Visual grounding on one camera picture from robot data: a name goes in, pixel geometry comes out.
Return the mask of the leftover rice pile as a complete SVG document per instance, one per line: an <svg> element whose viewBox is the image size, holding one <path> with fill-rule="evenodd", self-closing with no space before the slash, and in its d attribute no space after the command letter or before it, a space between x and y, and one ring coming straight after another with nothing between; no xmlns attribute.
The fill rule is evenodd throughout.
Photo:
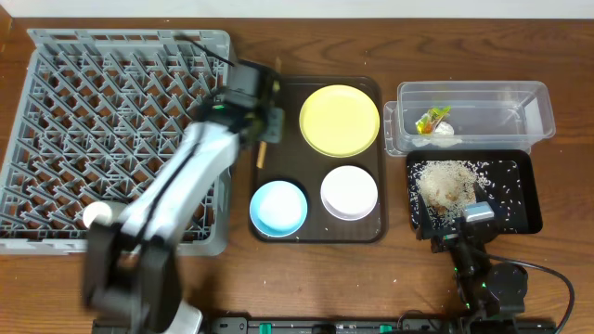
<svg viewBox="0 0 594 334"><path fill-rule="evenodd" d="M430 162L418 181L434 229L450 225L466 206L476 203L475 173L456 161Z"/></svg>

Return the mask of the white tissue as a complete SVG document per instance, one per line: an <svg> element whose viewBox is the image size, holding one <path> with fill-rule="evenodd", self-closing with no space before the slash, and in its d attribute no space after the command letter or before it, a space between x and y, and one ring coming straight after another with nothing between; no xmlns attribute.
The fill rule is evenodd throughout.
<svg viewBox="0 0 594 334"><path fill-rule="evenodd" d="M447 122L440 122L434 129L434 135L454 135L455 130L452 125Z"/></svg>

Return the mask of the pink white bowl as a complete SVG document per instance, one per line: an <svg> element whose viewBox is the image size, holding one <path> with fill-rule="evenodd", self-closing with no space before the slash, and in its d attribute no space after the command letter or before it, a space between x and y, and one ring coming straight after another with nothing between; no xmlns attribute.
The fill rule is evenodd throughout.
<svg viewBox="0 0 594 334"><path fill-rule="evenodd" d="M374 210L379 190L367 171L354 165L343 165L324 177L320 198L332 216L344 221L357 221Z"/></svg>

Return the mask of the green orange snack wrapper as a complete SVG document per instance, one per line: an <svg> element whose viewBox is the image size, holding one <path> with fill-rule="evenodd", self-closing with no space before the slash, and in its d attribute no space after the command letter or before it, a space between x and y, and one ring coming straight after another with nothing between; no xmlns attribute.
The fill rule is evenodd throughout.
<svg viewBox="0 0 594 334"><path fill-rule="evenodd" d="M419 135L432 134L450 110L450 106L428 109L415 123L417 133Z"/></svg>

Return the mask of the white cup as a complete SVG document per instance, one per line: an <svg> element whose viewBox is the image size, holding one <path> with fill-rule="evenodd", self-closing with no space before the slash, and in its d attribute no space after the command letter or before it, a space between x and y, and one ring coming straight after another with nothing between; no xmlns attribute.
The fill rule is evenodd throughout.
<svg viewBox="0 0 594 334"><path fill-rule="evenodd" d="M92 223L111 225L116 222L126 205L117 201L95 201L83 210L83 223L89 228Z"/></svg>

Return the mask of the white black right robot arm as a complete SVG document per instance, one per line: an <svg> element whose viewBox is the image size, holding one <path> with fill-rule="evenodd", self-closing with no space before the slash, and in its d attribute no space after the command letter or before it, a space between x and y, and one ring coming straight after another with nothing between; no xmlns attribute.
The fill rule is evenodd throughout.
<svg viewBox="0 0 594 334"><path fill-rule="evenodd" d="M469 310L457 321L458 333L518 333L515 316L525 311L528 274L518 264L489 260L484 245L503 233L503 224L482 188L475 184L473 191L477 201L442 227L433 225L419 197L417 239L429 239L433 253L451 255L458 295Z"/></svg>

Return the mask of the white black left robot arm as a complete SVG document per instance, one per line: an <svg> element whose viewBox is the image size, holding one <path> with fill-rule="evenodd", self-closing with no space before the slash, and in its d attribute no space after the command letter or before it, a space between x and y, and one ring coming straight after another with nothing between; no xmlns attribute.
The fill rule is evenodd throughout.
<svg viewBox="0 0 594 334"><path fill-rule="evenodd" d="M149 187L111 222L87 232L85 307L127 321L134 333L197 333L202 312L183 297L177 251L187 224L240 149L264 141L281 111L276 93L226 90L205 98L173 157Z"/></svg>

